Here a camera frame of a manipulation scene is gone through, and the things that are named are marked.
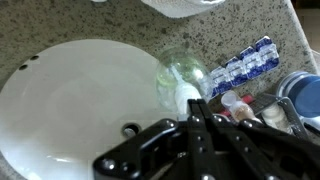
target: drain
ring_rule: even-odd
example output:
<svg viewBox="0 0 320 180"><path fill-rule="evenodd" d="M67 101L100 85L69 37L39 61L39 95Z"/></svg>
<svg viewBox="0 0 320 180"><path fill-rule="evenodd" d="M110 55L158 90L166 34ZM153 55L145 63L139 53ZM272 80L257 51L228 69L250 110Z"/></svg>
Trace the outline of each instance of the drain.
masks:
<svg viewBox="0 0 320 180"><path fill-rule="evenodd" d="M141 127L136 123L125 124L121 129L121 132L125 138L131 138L137 135L140 131Z"/></svg>

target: speckled countertop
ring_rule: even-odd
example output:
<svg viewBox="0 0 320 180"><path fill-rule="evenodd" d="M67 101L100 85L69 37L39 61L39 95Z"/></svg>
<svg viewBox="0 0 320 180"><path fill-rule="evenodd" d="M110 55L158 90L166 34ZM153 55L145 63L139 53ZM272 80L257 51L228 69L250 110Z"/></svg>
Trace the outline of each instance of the speckled countertop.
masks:
<svg viewBox="0 0 320 180"><path fill-rule="evenodd" d="M183 45L211 70L264 35L278 46L281 65L237 88L272 91L295 70L316 72L309 45L289 0L226 0L197 16L169 19L138 0L0 0L0 86L24 61L66 41L98 38L125 42L158 57ZM0 157L0 179L21 179Z"/></svg>

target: granite countertop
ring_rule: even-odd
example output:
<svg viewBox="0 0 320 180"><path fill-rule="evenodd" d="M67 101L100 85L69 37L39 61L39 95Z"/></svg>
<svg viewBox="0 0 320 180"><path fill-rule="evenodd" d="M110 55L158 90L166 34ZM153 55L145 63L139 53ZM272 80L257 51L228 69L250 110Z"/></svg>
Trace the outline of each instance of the granite countertop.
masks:
<svg viewBox="0 0 320 180"><path fill-rule="evenodd" d="M212 11L169 19L139 0L0 0L0 87L24 61L53 45L79 39L109 39L158 57L168 47L193 50L212 70L264 35L278 46L281 65L237 88L272 91L296 70L316 66L289 0L226 0ZM0 157L0 179L21 179Z"/></svg>

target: white towel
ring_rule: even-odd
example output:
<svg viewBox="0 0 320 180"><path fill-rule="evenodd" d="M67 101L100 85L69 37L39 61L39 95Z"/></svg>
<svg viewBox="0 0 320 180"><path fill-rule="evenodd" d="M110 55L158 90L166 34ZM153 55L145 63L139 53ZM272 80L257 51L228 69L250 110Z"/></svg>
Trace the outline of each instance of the white towel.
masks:
<svg viewBox="0 0 320 180"><path fill-rule="evenodd" d="M171 18L182 18L207 11L224 0L142 0Z"/></svg>

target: blue and white packaging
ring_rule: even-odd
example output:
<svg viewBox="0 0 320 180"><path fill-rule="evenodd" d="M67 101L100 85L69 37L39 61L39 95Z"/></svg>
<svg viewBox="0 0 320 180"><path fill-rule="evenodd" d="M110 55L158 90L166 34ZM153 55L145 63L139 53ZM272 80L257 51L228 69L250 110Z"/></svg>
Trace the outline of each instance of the blue and white packaging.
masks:
<svg viewBox="0 0 320 180"><path fill-rule="evenodd" d="M237 57L233 57L227 62L226 70L230 74L231 84L233 87L240 86L248 80L244 63Z"/></svg>
<svg viewBox="0 0 320 180"><path fill-rule="evenodd" d="M268 36L265 36L256 42L256 49L261 59L265 62L265 71L269 71L278 66L279 54L277 52L277 46Z"/></svg>
<svg viewBox="0 0 320 180"><path fill-rule="evenodd" d="M265 62L262 61L260 54L251 46L240 53L241 59L246 68L249 79L258 77L264 71Z"/></svg>
<svg viewBox="0 0 320 180"><path fill-rule="evenodd" d="M210 73L210 76L213 82L213 89L215 89L213 90L216 93L215 96L223 94L232 88L230 74L225 68L218 67Z"/></svg>

